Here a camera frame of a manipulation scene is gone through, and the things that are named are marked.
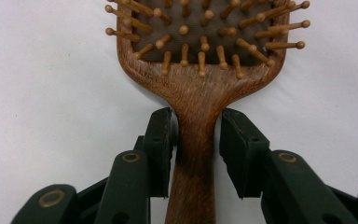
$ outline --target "white background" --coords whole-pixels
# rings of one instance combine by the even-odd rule
[[[0,0],[0,223],[50,184],[85,189],[132,149],[150,114],[167,106],[117,61],[116,19],[101,1]],[[271,149],[301,155],[328,185],[358,194],[358,1],[315,0],[292,22],[283,70],[231,108],[245,113]],[[258,199],[243,200],[215,157],[218,223],[264,223]],[[168,200],[153,199],[162,223]]]

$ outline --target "wooden hairbrush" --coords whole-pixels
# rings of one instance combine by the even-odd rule
[[[280,72],[292,11],[289,0],[108,0],[118,16],[121,66],[163,97],[179,123],[179,144],[166,223],[215,223],[213,130],[230,103],[265,87]]]

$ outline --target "hairbrush handle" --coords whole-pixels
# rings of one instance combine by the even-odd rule
[[[217,115],[178,114],[179,144],[166,224],[215,223],[213,131]]]

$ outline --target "brush bristle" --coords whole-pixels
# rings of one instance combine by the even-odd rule
[[[274,27],[273,19],[307,8],[310,2],[297,5],[280,0],[108,0],[127,7],[131,17],[106,6],[119,22],[131,28],[135,57],[147,62],[219,64],[238,67],[264,63],[272,66],[270,53],[275,49],[304,48],[304,42],[277,43],[275,36],[288,35],[289,30],[307,28],[309,21]]]

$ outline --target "wood grain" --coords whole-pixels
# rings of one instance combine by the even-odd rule
[[[276,1],[275,7],[288,3]],[[128,15],[131,12],[119,6]],[[274,25],[288,24],[289,16],[273,20]],[[118,18],[117,29],[131,33]],[[287,42],[287,36],[273,37],[271,42]],[[162,62],[137,60],[129,40],[117,38],[119,61],[135,82],[167,100],[179,122],[179,144],[174,167],[172,190],[166,223],[215,223],[213,188],[213,130],[221,111],[232,102],[265,87],[282,69],[285,49],[268,57],[275,64],[267,67],[243,66],[242,79],[237,79],[234,66],[222,70],[219,64],[205,64],[205,77],[199,66],[183,67],[171,63],[167,76],[162,75]]]

